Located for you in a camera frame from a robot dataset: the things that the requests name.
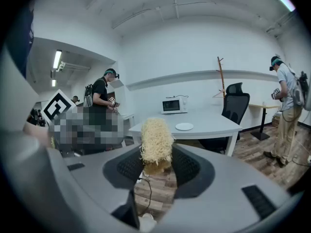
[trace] black office chair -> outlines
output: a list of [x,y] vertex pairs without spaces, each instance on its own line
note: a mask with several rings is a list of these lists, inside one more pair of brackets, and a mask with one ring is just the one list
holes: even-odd
[[[242,92],[242,83],[234,83],[227,87],[222,115],[231,121],[240,124],[249,104],[250,96]],[[227,147],[229,137],[200,139],[201,145],[210,151],[221,153]]]

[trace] white microwave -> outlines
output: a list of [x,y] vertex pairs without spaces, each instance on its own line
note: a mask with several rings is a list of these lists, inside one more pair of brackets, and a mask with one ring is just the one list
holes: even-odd
[[188,112],[188,97],[178,96],[162,101],[162,114]]

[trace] wall shelf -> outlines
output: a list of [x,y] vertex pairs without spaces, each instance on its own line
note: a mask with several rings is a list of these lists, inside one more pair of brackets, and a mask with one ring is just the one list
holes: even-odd
[[[243,70],[223,70],[224,79],[250,79],[250,80],[263,80],[277,82],[277,75],[275,73],[268,74],[254,71],[243,71]],[[161,76],[153,79],[147,79],[135,83],[127,84],[127,88],[130,91],[144,89],[148,87],[197,81],[197,80],[213,80],[220,79],[220,73],[217,70],[205,70],[205,71],[193,71],[184,72],[172,75]]]

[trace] coat rack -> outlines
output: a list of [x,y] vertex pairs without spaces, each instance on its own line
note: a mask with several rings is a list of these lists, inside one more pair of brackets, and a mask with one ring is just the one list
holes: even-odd
[[217,60],[218,60],[218,65],[219,65],[219,69],[220,70],[216,70],[218,72],[220,72],[220,75],[222,77],[222,83],[223,83],[223,89],[222,90],[219,90],[220,93],[216,94],[215,96],[213,96],[213,98],[220,98],[220,97],[217,97],[217,95],[223,93],[223,98],[225,100],[225,83],[224,83],[224,76],[223,76],[223,70],[222,70],[222,65],[221,65],[221,61],[223,60],[224,58],[222,58],[221,60],[219,59],[219,57],[217,56]]

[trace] wooden floor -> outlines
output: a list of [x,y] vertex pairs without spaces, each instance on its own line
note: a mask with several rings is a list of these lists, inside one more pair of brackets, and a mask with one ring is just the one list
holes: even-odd
[[[277,128],[267,126],[264,132],[270,135],[270,138],[263,141],[259,141],[252,136],[250,134],[251,131],[241,133],[241,138],[236,143],[233,157],[249,163],[281,187],[287,189],[296,183],[308,169],[306,166],[299,166],[292,160],[294,155],[297,154],[298,158],[294,158],[294,161],[299,164],[307,164],[309,155],[307,150],[311,151],[311,130],[302,126],[297,127],[296,140],[288,158],[289,163],[284,168],[280,168],[276,160],[271,160],[262,154],[263,151],[271,151],[276,140]],[[133,140],[126,139],[127,145],[132,143]],[[203,148],[198,140],[177,140],[176,143]],[[174,171],[170,168],[163,174],[144,178],[149,180],[152,189],[151,204],[146,212],[152,214],[154,219],[159,221],[169,210],[173,202],[174,192],[177,189]],[[135,202],[138,213],[143,212],[148,206],[149,196],[150,188],[146,181],[142,180],[141,183],[135,185]]]

